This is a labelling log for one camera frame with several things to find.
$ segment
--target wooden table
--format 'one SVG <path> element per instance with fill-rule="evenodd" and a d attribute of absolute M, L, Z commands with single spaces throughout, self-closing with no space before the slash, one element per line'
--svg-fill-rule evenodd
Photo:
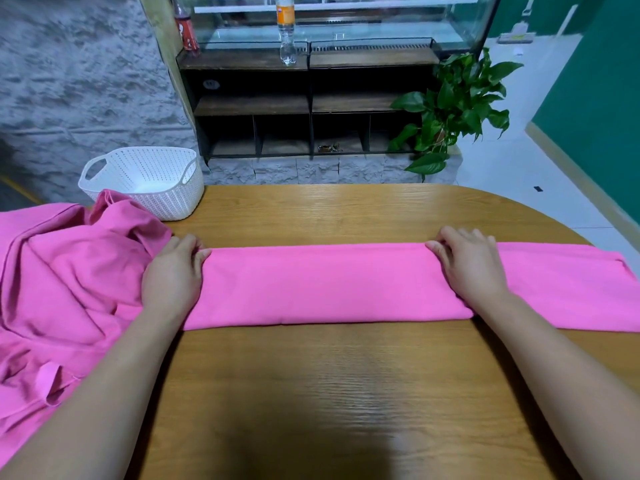
<path fill-rule="evenodd" d="M 524 205 L 451 185 L 208 187 L 171 227 L 222 247 L 417 242 L 444 224 L 500 241 L 586 242 Z M 564 333 L 640 390 L 640 334 Z M 480 319 L 225 328 L 178 341 L 129 478 L 578 476 Z"/>

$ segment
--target potted plant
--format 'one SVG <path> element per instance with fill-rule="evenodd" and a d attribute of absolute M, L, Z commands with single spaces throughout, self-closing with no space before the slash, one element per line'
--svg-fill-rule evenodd
<path fill-rule="evenodd" d="M 422 126 L 409 123 L 389 142 L 388 151 L 401 150 L 407 140 L 412 142 L 416 159 L 405 170 L 425 175 L 442 171 L 447 165 L 447 147 L 456 144 L 462 134 L 482 135 L 482 122 L 489 120 L 504 133 L 509 127 L 509 110 L 496 111 L 491 107 L 507 95 L 501 80 L 522 67 L 515 62 L 491 65 L 489 49 L 476 61 L 473 54 L 452 55 L 434 69 L 434 89 L 425 93 L 414 91 L 400 96 L 393 109 L 419 112 Z"/>

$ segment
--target green wall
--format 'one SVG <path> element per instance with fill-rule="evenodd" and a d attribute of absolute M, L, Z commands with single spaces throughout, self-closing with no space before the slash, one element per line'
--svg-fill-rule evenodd
<path fill-rule="evenodd" d="M 514 23 L 522 19 L 522 10 L 528 0 L 501 0 L 493 19 L 489 37 L 510 32 Z M 529 31 L 538 35 L 555 35 L 572 5 L 578 5 L 564 33 L 583 33 L 598 12 L 604 0 L 535 0 L 529 19 Z"/>
<path fill-rule="evenodd" d="M 640 223 L 640 0 L 605 0 L 533 122 Z"/>

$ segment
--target basket handle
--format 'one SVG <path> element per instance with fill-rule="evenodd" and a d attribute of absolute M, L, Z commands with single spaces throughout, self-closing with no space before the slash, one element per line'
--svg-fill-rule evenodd
<path fill-rule="evenodd" d="M 187 172 L 189 171 L 189 168 L 191 168 L 191 165 L 195 164 L 196 165 L 196 169 L 193 170 L 193 173 L 191 174 L 191 176 L 189 176 L 187 178 Z M 193 160 L 191 160 L 189 162 L 189 164 L 185 167 L 184 171 L 182 172 L 182 176 L 180 177 L 180 183 L 182 185 L 186 185 L 187 182 L 191 179 L 191 177 L 193 177 L 196 173 L 197 170 L 200 170 L 200 165 L 198 165 L 198 157 L 194 158 Z"/>
<path fill-rule="evenodd" d="M 92 158 L 91 160 L 87 161 L 86 165 L 84 165 L 84 168 L 82 169 L 82 173 L 80 174 L 80 182 L 78 182 L 79 184 L 82 184 L 84 182 L 89 182 L 90 180 L 93 180 L 98 174 L 96 173 L 94 176 L 92 176 L 91 178 L 87 179 L 86 174 L 87 172 L 89 172 L 89 170 L 91 170 L 91 167 L 93 166 L 94 163 L 99 162 L 100 160 L 107 160 L 107 157 L 105 155 L 101 155 L 99 157 L 96 158 Z"/>

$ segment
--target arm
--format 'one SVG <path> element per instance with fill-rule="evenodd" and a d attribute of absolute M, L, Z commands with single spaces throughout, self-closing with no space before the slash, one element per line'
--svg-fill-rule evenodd
<path fill-rule="evenodd" d="M 164 355 L 200 295 L 197 239 L 172 237 L 148 266 L 143 311 L 0 480 L 124 477 Z"/>
<path fill-rule="evenodd" d="M 580 475 L 640 478 L 640 397 L 510 293 L 495 239 L 444 227 L 426 245 L 507 347 Z"/>

